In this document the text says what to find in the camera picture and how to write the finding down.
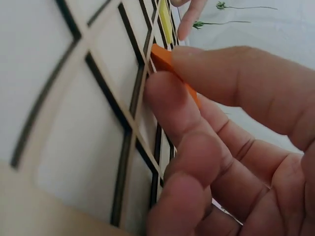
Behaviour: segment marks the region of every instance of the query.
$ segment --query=wooden edge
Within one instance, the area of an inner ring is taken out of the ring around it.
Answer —
[[[132,236],[37,188],[0,162],[1,236]]]
[[[43,102],[42,108],[38,112],[38,117],[32,127],[28,142],[21,157],[19,169],[21,175],[31,182],[34,181],[34,175],[37,173],[41,150],[48,138],[60,104],[74,78],[77,68],[79,68],[80,64],[84,63],[87,51],[88,47],[85,41],[80,40],[68,60],[64,63]]]

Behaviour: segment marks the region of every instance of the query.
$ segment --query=white surface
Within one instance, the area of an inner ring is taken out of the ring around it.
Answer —
[[[209,0],[199,20],[223,23],[251,21],[250,24],[231,23],[223,26],[204,26],[192,29],[191,46],[210,50],[248,45],[266,50],[286,59],[315,68],[315,14],[314,1],[293,0],[230,0],[228,6],[271,6],[270,9],[216,9],[217,1]],[[188,4],[181,7],[181,15]],[[286,136],[281,136],[252,120],[239,108],[223,107],[229,117],[257,138],[297,151]]]
[[[72,35],[52,0],[2,0],[0,21],[0,160],[8,161]]]
[[[139,119],[139,130],[152,153],[154,153],[157,124],[157,119],[153,115],[150,107],[143,102],[141,107],[141,117]]]
[[[86,22],[89,21],[107,1],[109,0],[77,0]]]
[[[123,137],[123,128],[82,63],[43,149],[39,187],[109,222]]]
[[[105,23],[96,43],[116,85],[117,96],[129,107],[138,61],[118,9]]]
[[[144,4],[146,6],[149,17],[152,19],[154,12],[152,0],[144,0]]]
[[[169,146],[169,142],[167,140],[167,137],[162,131],[162,140],[161,140],[161,153],[160,153],[160,167],[162,174],[164,174],[165,169],[169,163],[169,157],[170,157],[171,148]]]
[[[161,31],[159,30],[158,24],[156,24],[154,27],[154,37],[156,39],[157,44],[160,47],[164,48],[163,39],[162,39]]]
[[[136,150],[131,169],[125,226],[125,229],[134,235],[145,235],[151,184],[152,172]]]
[[[133,33],[138,38],[140,49],[142,50],[144,48],[149,29],[141,9],[140,1],[125,0],[124,7],[126,11],[130,13],[129,21],[133,26]]]

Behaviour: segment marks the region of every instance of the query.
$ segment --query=black line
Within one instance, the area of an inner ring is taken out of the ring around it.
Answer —
[[[89,19],[88,26],[90,27],[93,22],[97,19],[97,17],[101,14],[101,12],[106,8],[106,6],[110,3],[111,0],[105,0],[102,6],[96,11],[96,13]]]
[[[161,140],[162,140],[162,128],[157,124],[156,143],[154,146],[154,158],[159,164],[161,156]]]
[[[132,45],[132,48],[134,50],[134,53],[137,57],[138,64],[139,64],[139,69],[138,69],[138,73],[136,76],[136,81],[135,81],[134,89],[132,92],[132,98],[131,98],[131,103],[130,103],[130,107],[129,107],[130,113],[134,117],[135,113],[136,113],[137,105],[138,105],[138,97],[139,97],[141,83],[142,83],[142,75],[144,72],[144,61],[143,61],[140,49],[139,49],[138,44],[137,44],[137,40],[136,40],[134,33],[132,31],[132,27],[131,27],[130,21],[127,17],[124,5],[122,3],[119,4],[118,10],[119,10],[121,18],[123,20],[124,26],[126,28],[127,34],[129,36],[129,39],[130,39],[130,42]]]
[[[114,202],[112,206],[111,224],[119,227],[120,218],[122,215],[123,198],[126,183],[126,172],[128,165],[128,157],[131,148],[131,136],[132,132],[125,132],[123,148],[119,160],[119,167],[117,172],[116,187],[114,194]]]
[[[176,36],[175,36],[174,32],[172,33],[172,36],[173,36],[173,44],[176,45]]]
[[[59,10],[61,11],[61,13],[63,15],[64,20],[66,21],[66,23],[69,27],[74,39],[75,40],[80,39],[81,38],[80,30],[73,19],[73,16],[69,10],[67,3],[65,2],[65,0],[56,0],[56,3],[58,5]]]
[[[170,10],[170,7],[171,7],[170,1],[169,1],[169,0],[165,0],[165,1],[166,1],[166,4],[167,4],[168,11],[169,11],[169,10]]]
[[[162,36],[162,41],[163,41],[164,48],[167,49],[167,42],[166,42],[166,39],[165,39],[162,22],[161,22],[161,19],[159,17],[157,18],[157,24],[158,24],[158,28],[159,28],[160,34]]]
[[[141,10],[143,12],[143,15],[144,15],[144,19],[145,19],[146,24],[148,26],[148,33],[147,33],[146,41],[145,41],[144,48],[143,48],[144,55],[146,55],[147,51],[148,51],[149,43],[150,43],[150,37],[151,37],[151,33],[152,33],[152,25],[151,25],[150,17],[148,16],[148,12],[147,12],[146,5],[145,5],[144,1],[139,0],[139,3],[141,6]]]
[[[151,193],[150,193],[150,205],[151,209],[157,203],[158,196],[158,173],[154,172],[152,175]]]
[[[162,180],[161,178],[159,179],[159,184],[160,186],[163,188],[164,187],[164,180]]]
[[[23,127],[23,130],[20,134],[20,137],[18,139],[17,145],[14,149],[13,156],[10,162],[10,165],[18,169],[22,153],[24,151],[25,145],[27,143],[27,139],[31,133],[32,127],[37,119],[38,113],[40,109],[42,108],[42,105],[50,91],[50,88],[54,84],[56,78],[59,75],[59,72],[61,71],[61,68],[63,67],[63,64],[66,62],[66,60],[69,58],[70,54],[73,52],[75,46],[77,45],[78,40],[75,40],[71,43],[65,54],[62,56],[59,63],[56,65],[55,69],[53,70],[52,74],[50,75],[49,79],[47,80],[45,86],[43,87],[42,91],[40,92],[37,100],[35,101],[34,106],[31,109],[31,112],[26,120],[26,123]]]
[[[156,13],[158,11],[158,7],[155,0],[152,0],[152,5],[153,5],[153,14],[152,14],[151,19],[152,19],[152,23],[154,23],[154,18],[156,17]]]
[[[142,147],[142,145],[138,139],[136,140],[136,147],[137,147],[140,155],[142,156],[143,160],[145,161],[145,163],[147,164],[149,169],[152,171],[152,173],[157,172],[156,168],[154,167],[154,164],[149,159],[149,156],[147,155],[146,151],[144,150],[144,148]]]
[[[133,50],[134,50],[134,52],[136,54],[137,60],[138,60],[139,64],[144,65],[144,61],[143,61],[140,49],[139,49],[138,44],[137,44],[137,40],[136,40],[136,38],[134,36],[134,33],[132,31],[131,24],[129,22],[126,10],[125,10],[124,5],[122,3],[119,4],[118,10],[120,12],[120,15],[122,17],[123,23],[124,23],[125,28],[127,30],[127,33],[128,33],[129,39],[131,41]]]
[[[140,94],[140,87],[142,84],[142,75],[144,72],[144,66],[140,65],[138,72],[137,72],[137,77],[136,77],[136,81],[134,83],[134,89],[132,92],[132,97],[131,97],[131,103],[130,103],[130,113],[133,117],[135,117],[136,115],[136,110],[137,110],[137,105],[138,105],[138,97]]]
[[[93,75],[94,75],[99,87],[101,88],[103,94],[107,98],[108,103],[112,107],[117,119],[120,121],[120,123],[122,124],[122,126],[125,130],[131,130],[131,127],[130,127],[126,117],[124,116],[122,110],[120,109],[117,101],[114,98],[114,95],[112,94],[111,90],[109,89],[108,85],[106,84],[99,68],[96,65],[96,62],[94,61],[94,59],[90,53],[87,54],[85,61],[88,64],[91,72],[93,73]]]
[[[170,156],[169,161],[171,161],[174,158],[174,145],[170,145]]]
[[[171,22],[172,22],[172,26],[173,26],[173,33],[176,34],[176,27],[175,27],[175,22],[174,22],[174,18],[173,18],[173,13],[171,11]]]

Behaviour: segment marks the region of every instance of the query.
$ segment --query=green plant sprig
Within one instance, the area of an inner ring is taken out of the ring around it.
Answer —
[[[224,23],[207,23],[207,22],[202,22],[202,21],[196,21],[195,23],[193,23],[192,27],[194,27],[197,30],[200,30],[201,27],[203,27],[204,25],[225,25],[229,23],[251,23],[251,22],[250,21],[228,21]]]
[[[270,6],[251,6],[251,7],[234,7],[234,6],[226,6],[225,2],[219,1],[216,5],[216,8],[219,10],[224,10],[225,8],[234,8],[234,9],[252,9],[252,8],[268,8],[268,9],[273,9],[277,10],[277,8],[270,7]]]

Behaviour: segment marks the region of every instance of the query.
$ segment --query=white tile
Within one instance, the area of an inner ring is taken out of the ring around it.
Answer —
[[[157,119],[153,115],[148,104],[146,104],[145,102],[142,103],[139,119],[139,130],[151,152],[154,152],[157,124]]]
[[[78,0],[85,21],[95,15],[95,13],[102,7],[103,4],[109,0]]]
[[[131,169],[125,225],[125,229],[134,235],[145,235],[151,184],[152,172],[136,150]]]
[[[170,148],[169,142],[167,140],[165,133],[162,132],[160,167],[163,174],[169,163],[170,152],[171,152],[171,148]]]
[[[125,0],[124,7],[130,13],[129,17],[134,28],[134,33],[138,37],[141,49],[143,49],[149,29],[141,9],[140,1]]]
[[[162,38],[161,32],[159,30],[158,24],[155,24],[155,26],[154,26],[154,37],[156,39],[157,44],[160,47],[164,48],[163,38]]]
[[[123,137],[123,128],[82,63],[43,149],[39,187],[109,222]]]
[[[129,107],[139,65],[118,9],[105,23],[96,46],[116,85],[117,96]]]
[[[144,0],[144,4],[146,6],[148,16],[152,19],[153,13],[154,13],[154,7],[152,0]]]
[[[72,35],[53,0],[0,1],[0,21],[0,159],[8,161]]]

